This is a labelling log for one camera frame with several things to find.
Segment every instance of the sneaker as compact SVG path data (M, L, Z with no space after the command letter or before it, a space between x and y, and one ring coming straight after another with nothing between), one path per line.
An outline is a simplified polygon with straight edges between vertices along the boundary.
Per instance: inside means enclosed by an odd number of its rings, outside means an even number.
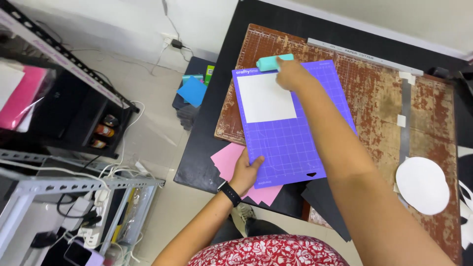
M240 216L240 218L243 220L244 223L246 223L246 221L247 221L249 218L254 218L254 219L256 219L256 215L255 215L253 209L251 208L250 205L248 205L248 204L246 204L246 203L241 202L241 203L235 208L235 211L237 212L238 216Z

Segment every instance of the black watch strap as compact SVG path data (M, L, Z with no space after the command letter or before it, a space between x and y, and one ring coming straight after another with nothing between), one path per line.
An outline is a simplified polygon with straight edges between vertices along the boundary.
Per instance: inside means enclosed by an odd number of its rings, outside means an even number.
M223 193L225 193L225 195L227 195L227 197L233 203L233 207L237 207L238 204L240 204L241 202L240 196L238 195L237 192L235 192L235 190L232 189L232 187L227 181L225 181L222 185L220 185L217 190L222 191Z

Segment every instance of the red floral shirt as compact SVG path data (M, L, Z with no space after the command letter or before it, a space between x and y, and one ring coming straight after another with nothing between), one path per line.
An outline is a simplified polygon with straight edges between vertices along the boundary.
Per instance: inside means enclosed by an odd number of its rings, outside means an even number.
M325 242L296 235L231 240L204 248L189 266L348 266Z

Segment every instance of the white circle paper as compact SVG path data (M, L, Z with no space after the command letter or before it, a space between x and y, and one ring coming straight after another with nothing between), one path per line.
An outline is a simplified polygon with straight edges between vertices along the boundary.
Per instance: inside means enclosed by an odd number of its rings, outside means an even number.
M435 162L422 157L411 157L396 171L396 183L403 198L423 214L443 211L450 199L445 174Z

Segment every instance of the phone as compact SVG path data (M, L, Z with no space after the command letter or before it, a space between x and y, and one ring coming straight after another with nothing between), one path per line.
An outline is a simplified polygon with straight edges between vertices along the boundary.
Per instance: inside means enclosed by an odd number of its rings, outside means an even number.
M75 240L66 250L64 259L74 266L101 266L104 257L93 249L84 247L84 243Z

